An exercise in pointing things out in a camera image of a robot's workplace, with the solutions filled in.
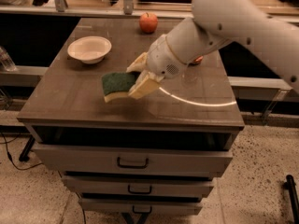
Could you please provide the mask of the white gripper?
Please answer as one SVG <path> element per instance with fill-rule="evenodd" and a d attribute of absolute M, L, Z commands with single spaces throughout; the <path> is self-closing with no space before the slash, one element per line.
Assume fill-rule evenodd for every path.
<path fill-rule="evenodd" d="M 158 90 L 164 78 L 177 77 L 186 69 L 187 64 L 181 62 L 171 50 L 166 35 L 161 35 L 150 45 L 148 52 L 140 54 L 126 68 L 127 73 L 141 72 L 128 95 L 140 99 Z"/>

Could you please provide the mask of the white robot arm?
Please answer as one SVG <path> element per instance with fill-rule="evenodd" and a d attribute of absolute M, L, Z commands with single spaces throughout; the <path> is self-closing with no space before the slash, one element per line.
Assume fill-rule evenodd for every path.
<path fill-rule="evenodd" d="M 192 16 L 127 68 L 140 73 L 129 96 L 139 99 L 156 91 L 163 79 L 177 77 L 195 59 L 232 42 L 299 92 L 299 27 L 271 17 L 250 0 L 192 0 Z"/>

